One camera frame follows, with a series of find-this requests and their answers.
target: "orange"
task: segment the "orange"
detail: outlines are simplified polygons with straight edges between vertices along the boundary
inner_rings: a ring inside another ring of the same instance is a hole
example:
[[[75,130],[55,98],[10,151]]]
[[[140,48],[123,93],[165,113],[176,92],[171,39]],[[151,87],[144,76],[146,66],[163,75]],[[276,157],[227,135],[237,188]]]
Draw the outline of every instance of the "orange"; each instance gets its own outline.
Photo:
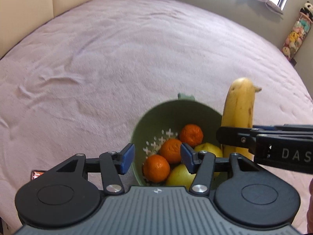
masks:
[[[149,181],[159,183],[167,179],[170,165],[164,157],[152,155],[143,164],[143,174]]]
[[[191,147],[196,147],[203,140],[203,132],[197,125],[186,125],[179,134],[179,139]]]
[[[169,164],[180,163],[182,157],[180,156],[181,141],[177,139],[169,139],[161,146],[159,154],[163,156]]]

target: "black clamp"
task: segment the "black clamp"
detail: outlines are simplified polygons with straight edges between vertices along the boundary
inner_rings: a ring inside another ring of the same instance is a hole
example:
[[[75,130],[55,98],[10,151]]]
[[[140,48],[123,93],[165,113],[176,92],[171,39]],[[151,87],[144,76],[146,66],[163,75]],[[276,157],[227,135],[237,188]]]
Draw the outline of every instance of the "black clamp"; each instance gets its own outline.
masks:
[[[293,221],[300,206],[298,192],[243,155],[232,153],[229,158],[216,158],[212,153],[195,152],[182,144],[181,156],[188,171],[197,174],[189,193],[209,196],[229,219],[258,228]],[[211,194],[214,172],[227,172],[229,179]]]
[[[220,144],[248,148],[254,162],[262,165],[313,174],[313,126],[220,127]]]
[[[133,144],[99,158],[86,159],[85,154],[70,157],[18,190],[15,206],[21,222],[39,228],[60,228],[86,219],[104,197],[125,192],[119,174],[128,171],[134,157]],[[101,173],[103,191],[88,181],[88,172]]]

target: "banana stem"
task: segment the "banana stem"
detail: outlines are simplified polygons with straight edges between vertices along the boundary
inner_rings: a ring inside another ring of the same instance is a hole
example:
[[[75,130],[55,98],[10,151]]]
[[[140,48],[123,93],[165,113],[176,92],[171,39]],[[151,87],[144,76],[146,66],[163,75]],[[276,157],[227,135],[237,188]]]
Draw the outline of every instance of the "banana stem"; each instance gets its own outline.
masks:
[[[262,90],[262,87],[259,87],[259,86],[254,86],[255,88],[255,92],[258,93]]]

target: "banana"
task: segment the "banana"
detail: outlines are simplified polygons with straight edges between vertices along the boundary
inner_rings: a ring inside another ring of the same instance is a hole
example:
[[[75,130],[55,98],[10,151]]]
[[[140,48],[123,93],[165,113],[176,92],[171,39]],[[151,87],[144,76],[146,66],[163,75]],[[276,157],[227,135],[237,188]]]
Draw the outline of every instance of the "banana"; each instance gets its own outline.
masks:
[[[262,88],[255,87],[248,78],[236,79],[230,86],[222,117],[222,126],[252,128],[253,106],[255,93]],[[240,153],[252,160],[253,155],[247,148],[222,145],[224,157],[229,157],[230,153]]]

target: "panda plush toy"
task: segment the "panda plush toy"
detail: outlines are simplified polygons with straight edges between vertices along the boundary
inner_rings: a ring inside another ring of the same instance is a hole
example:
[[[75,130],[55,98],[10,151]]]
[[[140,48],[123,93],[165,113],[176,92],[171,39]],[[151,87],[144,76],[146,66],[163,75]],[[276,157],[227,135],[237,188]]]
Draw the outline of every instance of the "panda plush toy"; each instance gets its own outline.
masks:
[[[309,1],[304,4],[304,7],[301,8],[300,12],[302,12],[304,15],[307,15],[310,20],[313,21],[313,4],[311,4]]]

